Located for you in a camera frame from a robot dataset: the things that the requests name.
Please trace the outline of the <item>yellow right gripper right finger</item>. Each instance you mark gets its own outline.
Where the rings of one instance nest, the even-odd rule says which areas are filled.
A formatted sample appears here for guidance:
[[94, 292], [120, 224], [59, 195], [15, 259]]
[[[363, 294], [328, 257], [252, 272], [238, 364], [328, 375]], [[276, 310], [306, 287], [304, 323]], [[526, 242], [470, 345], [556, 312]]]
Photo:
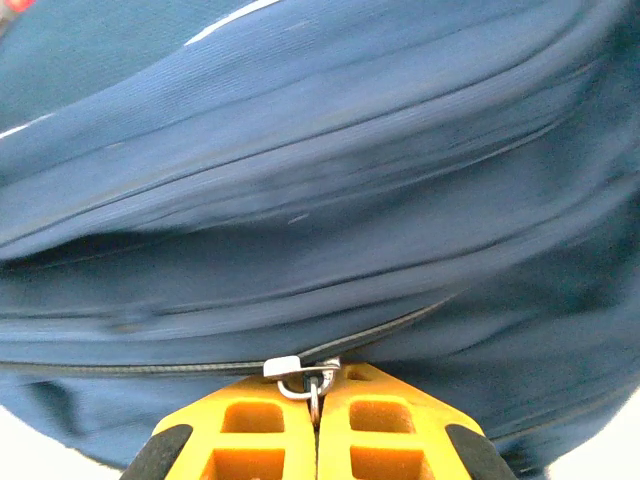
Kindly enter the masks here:
[[513, 479], [465, 413], [368, 364], [325, 397], [319, 479]]

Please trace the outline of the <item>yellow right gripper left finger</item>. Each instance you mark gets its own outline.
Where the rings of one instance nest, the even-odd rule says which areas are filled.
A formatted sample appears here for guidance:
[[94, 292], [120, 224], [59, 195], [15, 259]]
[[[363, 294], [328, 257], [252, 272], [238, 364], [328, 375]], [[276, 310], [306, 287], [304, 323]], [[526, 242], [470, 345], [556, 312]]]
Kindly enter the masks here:
[[123, 479], [313, 479], [307, 405], [250, 377], [166, 416]]

